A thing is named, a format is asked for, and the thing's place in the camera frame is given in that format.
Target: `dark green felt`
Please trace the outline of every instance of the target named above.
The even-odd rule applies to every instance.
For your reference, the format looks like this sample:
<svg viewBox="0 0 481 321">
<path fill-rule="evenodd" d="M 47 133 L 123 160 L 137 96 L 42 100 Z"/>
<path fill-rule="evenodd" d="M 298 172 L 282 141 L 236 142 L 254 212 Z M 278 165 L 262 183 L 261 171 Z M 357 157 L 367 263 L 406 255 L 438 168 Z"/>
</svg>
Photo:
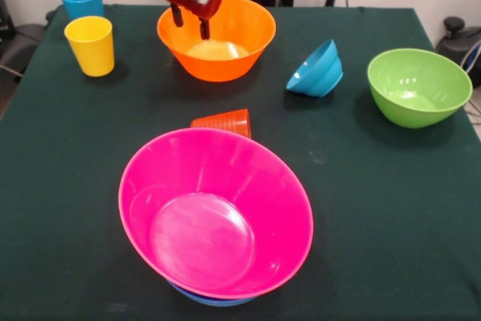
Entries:
<svg viewBox="0 0 481 321">
<path fill-rule="evenodd" d="M 277 35 L 230 83 L 189 76 L 161 44 L 161 7 L 114 5 L 116 69 L 82 75 L 59 9 L 0 122 L 0 319 L 458 320 L 481 317 L 481 146 L 459 111 L 392 125 L 366 68 L 431 45 L 412 10 L 277 8 Z M 344 78 L 321 99 L 287 93 L 333 38 Z M 285 286 L 218 309 L 173 290 L 134 251 L 117 187 L 149 139 L 196 117 L 249 108 L 253 137 L 299 176 L 316 234 Z"/>
</svg>

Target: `plastic bowl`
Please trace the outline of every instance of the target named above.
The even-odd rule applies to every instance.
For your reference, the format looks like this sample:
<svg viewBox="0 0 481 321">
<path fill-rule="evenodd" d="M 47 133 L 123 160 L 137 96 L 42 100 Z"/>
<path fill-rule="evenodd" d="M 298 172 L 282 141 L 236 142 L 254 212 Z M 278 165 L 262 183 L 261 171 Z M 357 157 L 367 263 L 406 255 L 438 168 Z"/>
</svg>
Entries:
<svg viewBox="0 0 481 321">
<path fill-rule="evenodd" d="M 473 86 L 462 68 L 439 54 L 394 49 L 368 67 L 371 93 L 388 120 L 422 128 L 449 117 L 471 97 Z"/>
<path fill-rule="evenodd" d="M 343 67 L 340 59 L 337 58 L 329 70 L 312 88 L 308 89 L 305 94 L 311 97 L 324 97 L 343 79 Z"/>
<path fill-rule="evenodd" d="M 215 307 L 231 307 L 231 306 L 238 306 L 239 304 L 245 304 L 249 301 L 255 299 L 252 298 L 241 298 L 240 300 L 222 300 L 221 298 L 211 298 L 206 296 L 197 295 L 194 292 L 187 291 L 176 285 L 175 283 L 169 282 L 172 287 L 174 287 L 177 291 L 182 293 L 183 295 L 187 296 L 193 301 L 196 301 L 200 304 L 206 304 L 207 306 L 215 306 Z"/>
<path fill-rule="evenodd" d="M 220 129 L 190 128 L 145 144 L 119 187 L 123 227 L 168 281 L 212 298 L 252 298 L 294 276 L 313 214 L 274 153 Z"/>
<path fill-rule="evenodd" d="M 180 64 L 194 77 L 211 82 L 234 80 L 246 74 L 276 34 L 276 22 L 264 7 L 250 0 L 222 0 L 210 19 L 210 39 L 228 41 L 247 51 L 246 56 L 227 60 L 207 60 L 187 53 L 203 42 L 199 19 L 182 9 L 184 24 L 177 27 L 172 10 L 167 9 L 157 22 L 161 41 Z"/>
<path fill-rule="evenodd" d="M 342 76 L 336 44 L 331 39 L 302 63 L 287 83 L 286 89 L 312 97 L 323 97 L 333 90 Z"/>
</svg>

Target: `orange bowl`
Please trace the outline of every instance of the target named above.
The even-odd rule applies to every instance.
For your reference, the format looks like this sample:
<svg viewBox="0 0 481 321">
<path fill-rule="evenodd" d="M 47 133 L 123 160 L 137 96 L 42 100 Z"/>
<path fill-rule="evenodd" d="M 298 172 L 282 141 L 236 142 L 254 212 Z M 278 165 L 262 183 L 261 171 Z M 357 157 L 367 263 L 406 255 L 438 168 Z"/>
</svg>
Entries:
<svg viewBox="0 0 481 321">
<path fill-rule="evenodd" d="M 172 10 L 167 9 L 157 22 L 160 40 L 182 66 L 194 77 L 210 82 L 226 82 L 242 77 L 254 65 L 276 34 L 271 13 L 250 0 L 222 0 L 219 10 L 210 19 L 210 40 L 229 42 L 242 49 L 233 59 L 208 59 L 192 54 L 203 45 L 197 16 L 182 9 L 183 26 L 177 27 Z"/>
</svg>

